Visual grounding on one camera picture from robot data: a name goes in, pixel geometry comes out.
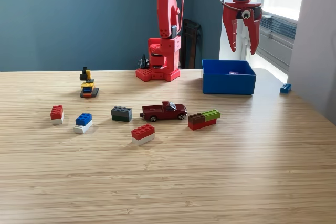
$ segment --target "white lego brick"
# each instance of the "white lego brick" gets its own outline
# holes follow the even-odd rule
[[[149,135],[147,137],[144,137],[140,140],[136,140],[135,138],[132,137],[132,143],[136,144],[137,146],[145,144],[147,142],[149,142],[150,140],[153,140],[155,138],[155,133],[153,133],[152,135]]]
[[[64,111],[63,111],[63,114],[62,114],[62,118],[61,118],[61,119],[53,119],[53,120],[51,121],[51,123],[52,123],[53,125],[63,124],[63,119],[64,119]]]
[[[89,127],[91,127],[93,125],[93,120],[91,120],[87,125],[82,126],[82,125],[76,125],[73,127],[73,132],[77,133],[77,134],[84,134]]]

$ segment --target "red toy pickup truck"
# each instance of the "red toy pickup truck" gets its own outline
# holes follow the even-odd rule
[[[143,106],[140,117],[155,122],[157,119],[184,119],[187,116],[187,109],[182,104],[172,102],[162,102],[158,106]]]

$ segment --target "cable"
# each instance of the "cable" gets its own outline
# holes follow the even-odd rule
[[[220,0],[220,2],[222,3],[222,5],[225,5],[227,8],[231,9],[231,10],[237,10],[237,11],[241,11],[242,9],[238,9],[238,8],[234,8],[232,6],[229,6],[228,4],[226,4],[224,2],[224,0]]]
[[[184,0],[181,0],[180,29],[177,31],[177,33],[180,33],[182,29],[183,11],[184,11]]]

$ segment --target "blue plastic bin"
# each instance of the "blue plastic bin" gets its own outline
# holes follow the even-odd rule
[[[202,68],[203,93],[254,94],[257,76],[247,61],[202,60]]]

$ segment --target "gray lego brick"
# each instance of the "gray lego brick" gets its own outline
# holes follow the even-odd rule
[[[115,106],[111,111],[112,116],[122,116],[124,118],[131,118],[132,117],[132,109],[126,107],[118,107]]]
[[[99,88],[94,88],[92,92],[92,97],[96,97],[98,94]]]
[[[130,118],[126,118],[125,116],[113,115],[112,120],[113,121],[120,121],[120,122],[131,122],[132,116]]]

